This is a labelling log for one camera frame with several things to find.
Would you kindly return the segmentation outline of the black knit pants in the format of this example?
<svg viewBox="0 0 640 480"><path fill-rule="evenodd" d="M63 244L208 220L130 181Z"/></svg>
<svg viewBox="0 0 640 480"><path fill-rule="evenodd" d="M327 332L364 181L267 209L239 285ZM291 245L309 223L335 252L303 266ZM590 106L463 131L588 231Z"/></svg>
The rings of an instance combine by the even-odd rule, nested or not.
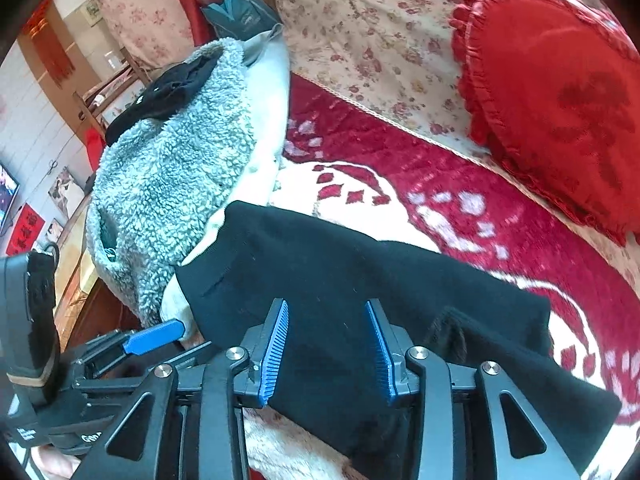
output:
<svg viewBox="0 0 640 480"><path fill-rule="evenodd" d="M620 411L552 360L547 298L419 247L235 202L177 281L221 347L285 301L270 405L371 479L576 479Z"/></svg>

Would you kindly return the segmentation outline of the grey fleece jacket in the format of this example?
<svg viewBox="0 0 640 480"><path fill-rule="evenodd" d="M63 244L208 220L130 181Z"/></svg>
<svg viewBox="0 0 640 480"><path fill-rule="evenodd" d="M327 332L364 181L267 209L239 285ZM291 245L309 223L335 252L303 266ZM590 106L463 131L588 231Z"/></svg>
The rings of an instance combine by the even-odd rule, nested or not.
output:
<svg viewBox="0 0 640 480"><path fill-rule="evenodd" d="M86 239L96 273L140 320L192 318L163 300L178 266L216 237L234 200L267 203L288 126L290 61L282 27L194 51L214 61L203 87L166 120L145 118L106 148Z"/></svg>

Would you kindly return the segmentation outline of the red white plush blanket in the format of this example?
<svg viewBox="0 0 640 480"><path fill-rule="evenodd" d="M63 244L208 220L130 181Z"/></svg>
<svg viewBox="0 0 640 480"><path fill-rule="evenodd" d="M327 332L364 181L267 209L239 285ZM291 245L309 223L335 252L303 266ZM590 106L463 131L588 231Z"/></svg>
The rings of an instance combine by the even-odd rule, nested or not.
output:
<svg viewBox="0 0 640 480"><path fill-rule="evenodd" d="M559 217L502 174L291 79L272 206L469 263L548 298L552 358L615 393L589 479L639 474L639 246Z"/></svg>

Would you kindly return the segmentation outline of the floral beige quilt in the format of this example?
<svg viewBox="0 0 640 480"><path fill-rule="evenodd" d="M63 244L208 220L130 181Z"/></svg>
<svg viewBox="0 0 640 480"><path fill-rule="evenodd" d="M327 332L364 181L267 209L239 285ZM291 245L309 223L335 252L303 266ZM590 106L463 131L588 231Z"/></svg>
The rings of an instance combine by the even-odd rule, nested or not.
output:
<svg viewBox="0 0 640 480"><path fill-rule="evenodd" d="M276 1L294 73L524 190L465 136L454 0Z"/></svg>

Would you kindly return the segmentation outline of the teal plastic bag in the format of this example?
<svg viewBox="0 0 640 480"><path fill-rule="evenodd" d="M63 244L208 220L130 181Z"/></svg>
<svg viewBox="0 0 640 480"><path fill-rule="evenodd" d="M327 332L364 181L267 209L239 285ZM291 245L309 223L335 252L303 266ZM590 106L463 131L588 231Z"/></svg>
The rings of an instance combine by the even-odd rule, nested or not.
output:
<svg viewBox="0 0 640 480"><path fill-rule="evenodd" d="M246 41L280 23L278 14L262 0L222 0L202 6L201 11L218 38Z"/></svg>

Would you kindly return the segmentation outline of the floral fabric cover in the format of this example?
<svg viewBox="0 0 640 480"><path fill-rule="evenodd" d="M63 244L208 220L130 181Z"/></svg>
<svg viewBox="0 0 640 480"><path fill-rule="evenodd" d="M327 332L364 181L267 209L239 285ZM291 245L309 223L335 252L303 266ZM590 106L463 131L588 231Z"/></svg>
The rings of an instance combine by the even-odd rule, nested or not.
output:
<svg viewBox="0 0 640 480"><path fill-rule="evenodd" d="M111 34L142 66L163 68L194 50L191 24L179 0L96 0Z"/></svg>

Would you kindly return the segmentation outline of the red heart ruffled pillow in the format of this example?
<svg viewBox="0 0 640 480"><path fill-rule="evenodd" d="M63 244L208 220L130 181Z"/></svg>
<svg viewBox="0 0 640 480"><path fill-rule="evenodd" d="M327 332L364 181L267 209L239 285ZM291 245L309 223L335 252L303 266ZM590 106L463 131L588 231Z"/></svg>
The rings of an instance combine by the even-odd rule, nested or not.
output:
<svg viewBox="0 0 640 480"><path fill-rule="evenodd" d="M471 139L562 211L623 245L639 232L639 55L580 0L457 0L451 47Z"/></svg>

